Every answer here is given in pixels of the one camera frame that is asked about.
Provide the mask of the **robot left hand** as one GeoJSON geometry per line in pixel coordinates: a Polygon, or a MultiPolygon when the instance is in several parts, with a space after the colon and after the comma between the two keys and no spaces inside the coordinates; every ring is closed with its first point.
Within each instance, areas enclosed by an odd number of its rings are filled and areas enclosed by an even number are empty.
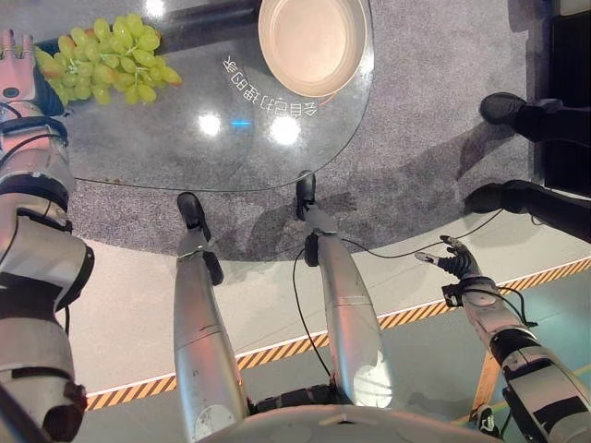
{"type": "Polygon", "coordinates": [[[64,106],[38,68],[32,38],[23,34],[17,52],[14,31],[1,31],[1,103],[16,107],[30,104],[42,114],[57,116],[64,106]]]}

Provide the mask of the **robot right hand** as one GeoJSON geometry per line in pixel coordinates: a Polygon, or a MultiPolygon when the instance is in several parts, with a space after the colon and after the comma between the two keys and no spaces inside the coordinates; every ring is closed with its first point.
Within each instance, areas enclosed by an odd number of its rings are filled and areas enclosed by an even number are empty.
{"type": "Polygon", "coordinates": [[[475,257],[459,239],[449,235],[441,235],[440,240],[448,246],[447,251],[452,254],[450,257],[437,257],[424,252],[415,252],[415,258],[443,269],[460,281],[483,276],[475,257]]]}

